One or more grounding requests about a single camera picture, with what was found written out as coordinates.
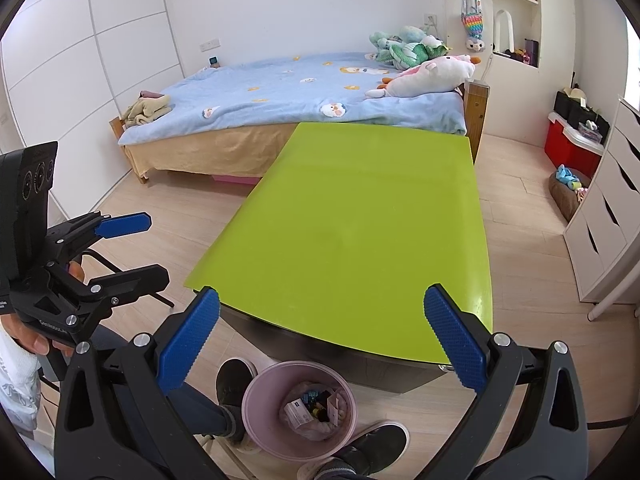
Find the hand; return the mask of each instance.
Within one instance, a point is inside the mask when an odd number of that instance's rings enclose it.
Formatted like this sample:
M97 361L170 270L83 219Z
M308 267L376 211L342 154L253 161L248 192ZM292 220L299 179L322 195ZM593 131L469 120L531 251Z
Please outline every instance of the hand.
M69 265L69 274L76 280L84 282L84 270L82 270L80 264L71 262ZM49 353L49 340L26 326L17 314L0 316L0 322L8 335L20 343L25 350L37 355L47 355ZM73 355L74 350L62 343L54 341L53 346L61 350L66 357Z

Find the red storage box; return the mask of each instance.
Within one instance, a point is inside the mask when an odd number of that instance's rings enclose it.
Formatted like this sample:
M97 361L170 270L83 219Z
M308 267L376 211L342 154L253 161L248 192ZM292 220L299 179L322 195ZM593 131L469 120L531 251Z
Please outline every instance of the red storage box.
M593 177L604 153L603 145L583 137L555 112L549 114L549 121L546 156L556 168L564 164Z

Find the table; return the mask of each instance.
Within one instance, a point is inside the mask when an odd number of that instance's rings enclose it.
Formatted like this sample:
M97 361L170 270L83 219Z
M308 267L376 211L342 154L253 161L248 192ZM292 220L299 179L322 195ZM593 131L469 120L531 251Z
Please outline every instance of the table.
M492 329L489 261L466 137L302 123L185 285L267 355L405 392L448 364L424 317L441 283Z

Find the wooden floor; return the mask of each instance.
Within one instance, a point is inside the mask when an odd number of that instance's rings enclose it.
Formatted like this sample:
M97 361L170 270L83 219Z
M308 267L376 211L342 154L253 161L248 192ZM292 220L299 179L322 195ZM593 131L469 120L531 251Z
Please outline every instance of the wooden floor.
M476 174L488 241L494 290L494 329L519 344L547 348L556 339L570 346L580 377L588 420L608 420L633 413L640 390L639 330L632 311L616 306L599 321L589 323L590 304L578 302L574 272L562 238L565 228L546 188L553 171L540 148L484 136ZM101 211L111 215L144 210L153 217L148 233L100 243L114 263L137 267L165 266L171 275L167 296L180 308L193 293L182 282L202 253L222 231L248 194L247 187L213 183L206 176L158 173L147 186L130 175L105 200ZM89 274L103 273L88 264ZM152 332L169 314L154 300L115 310L106 321L131 338ZM189 382L215 398L214 378L220 364L232 356L255 362L258 369L271 360L220 321L189 376ZM362 426L390 418L411 431L405 456L380 479L411 479L444 443L471 403L474 394L453 374L404 395L354 386ZM513 425L524 390L518 388L508 414L486 457L495 456ZM622 430L590 432L591 466L597 464ZM238 469L214 444L212 454L228 474ZM293 479L296 467L272 460L265 453L245 458L260 478Z

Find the pink trash can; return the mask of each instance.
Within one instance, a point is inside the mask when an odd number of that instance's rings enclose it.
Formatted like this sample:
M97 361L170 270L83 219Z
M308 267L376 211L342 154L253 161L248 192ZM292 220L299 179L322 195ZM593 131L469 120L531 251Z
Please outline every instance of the pink trash can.
M307 440L280 420L285 398L305 381L342 388L347 400L347 416L342 425L321 442ZM308 462L327 458L349 443L358 421L358 409L349 385L331 368L308 361L286 361L270 366L249 385L242 400L242 421L249 436L267 453L289 462Z

